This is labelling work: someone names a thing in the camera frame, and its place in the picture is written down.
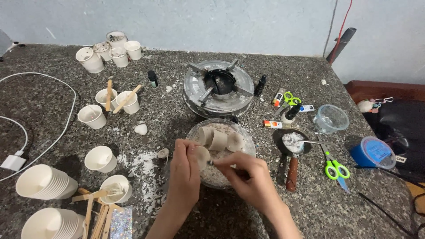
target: blue plastic container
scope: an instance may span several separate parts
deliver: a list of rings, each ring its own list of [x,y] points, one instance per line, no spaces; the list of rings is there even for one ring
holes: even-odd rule
[[[351,157],[361,167],[380,167],[391,169],[396,165],[396,156],[390,146],[382,140],[367,136],[351,149]]]

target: small pan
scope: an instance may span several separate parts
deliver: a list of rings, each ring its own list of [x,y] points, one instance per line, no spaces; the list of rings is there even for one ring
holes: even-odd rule
[[[284,145],[282,141],[282,137],[285,134],[290,134],[295,132],[304,137],[304,140],[309,140],[309,138],[303,132],[296,129],[278,129],[273,133],[273,140],[275,144],[278,146],[278,149],[283,155],[287,155],[291,157],[291,161],[289,162],[289,170],[288,176],[286,178],[286,190],[293,192],[297,187],[297,174],[298,174],[298,157],[300,155],[306,154],[310,152],[312,145],[311,143],[304,143],[304,150],[301,153],[295,154]]]

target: granite countertop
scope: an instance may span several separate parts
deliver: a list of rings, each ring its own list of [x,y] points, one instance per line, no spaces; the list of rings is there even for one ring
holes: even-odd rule
[[[368,135],[373,135],[367,122],[351,97],[345,91],[329,64],[322,58],[286,57],[255,54],[225,54],[184,51],[144,51],[142,59],[131,61],[125,68],[117,68],[112,61],[105,64],[99,74],[88,73],[76,60],[79,46],[27,45],[6,53],[0,63],[0,77],[32,71],[48,74],[68,83],[77,92],[75,109],[65,135],[36,164],[58,168],[78,181],[79,187],[90,191],[99,189],[101,183],[114,174],[128,176],[130,166],[138,156],[157,152],[157,147],[173,151],[174,141],[185,138],[189,130],[201,122],[184,103],[182,80],[188,63],[205,60],[232,61],[257,82],[268,75],[262,97],[253,100],[251,108],[239,118],[254,143],[259,144],[257,157],[265,159],[283,201],[290,207],[296,225],[305,238],[407,238],[381,211],[357,195],[362,192],[385,208],[406,228],[415,228],[411,218],[410,196],[403,181],[384,172],[354,168],[349,149]],[[147,81],[147,71],[154,70],[160,81],[152,88]],[[96,93],[106,87],[108,77],[113,77],[113,88],[118,92],[132,90],[145,83],[139,93],[141,109],[136,114],[107,114],[105,127],[93,130],[77,119],[78,111],[87,104],[96,104]],[[326,85],[320,83],[326,79]],[[171,92],[166,86],[176,84]],[[323,104],[341,107],[349,116],[347,130],[326,135],[325,140],[338,144],[333,155],[349,168],[347,180],[351,194],[345,193],[336,181],[324,173],[324,154],[318,145],[302,155],[295,192],[285,190],[285,173],[288,162],[282,157],[272,140],[273,129],[263,128],[263,120],[272,120],[274,108],[269,104],[279,88],[291,90],[304,104],[315,108]],[[2,116],[12,117],[24,125],[29,133],[29,146],[24,157],[34,160],[64,129],[74,94],[64,84],[39,75],[12,77],[0,83]],[[312,118],[314,112],[299,113],[294,126],[315,138]],[[133,128],[146,122],[149,133],[134,133]],[[14,154],[23,145],[25,137],[15,124],[0,119],[0,159]],[[84,157],[99,145],[110,146],[116,156],[126,156],[110,173],[90,171],[84,166]],[[154,159],[155,178],[164,175],[164,160]],[[11,174],[0,170],[1,178]],[[2,181],[0,203],[0,234],[4,238],[20,238],[25,221],[45,207],[72,209],[85,214],[87,204],[70,205],[70,199],[42,201],[20,197],[15,191],[18,176]],[[133,238],[143,238],[153,223],[153,213],[147,213],[142,198],[143,183],[140,177],[129,178],[133,196],[120,206],[133,205]],[[232,190],[216,190],[201,186],[199,202],[187,218],[176,238],[268,238],[272,229],[253,208],[247,206]]]

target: gray pipe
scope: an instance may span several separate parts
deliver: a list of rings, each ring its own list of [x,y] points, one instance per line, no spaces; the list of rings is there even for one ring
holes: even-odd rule
[[[335,49],[335,47],[337,46],[335,44],[334,48],[332,49],[331,53],[329,53],[328,57],[326,57],[326,60],[330,63],[331,61],[331,57],[332,54],[335,51],[335,56],[332,60],[332,62],[335,61],[335,59],[339,56],[339,54],[342,52],[342,50],[344,49],[344,47],[347,45],[347,43],[351,40],[351,38],[353,37],[354,33],[356,33],[357,29],[354,27],[349,27],[344,34],[341,36],[341,40],[340,43],[338,45],[338,49]]]

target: red cable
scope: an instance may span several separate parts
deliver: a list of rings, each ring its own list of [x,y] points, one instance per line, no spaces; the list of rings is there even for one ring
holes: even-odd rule
[[[337,51],[338,46],[339,46],[339,44],[340,44],[341,33],[343,32],[344,24],[345,24],[345,20],[347,19],[347,15],[348,15],[348,12],[350,11],[351,4],[352,4],[352,3],[353,3],[353,0],[350,0],[350,6],[348,7],[348,10],[347,10],[347,13],[346,13],[346,17],[344,18],[343,25],[341,26],[340,34],[339,34],[339,36],[338,36],[337,44],[335,45],[335,51],[334,51],[334,52],[332,52],[331,60],[329,61],[329,64],[331,64],[331,65],[332,65],[332,63],[334,62],[335,52]]]

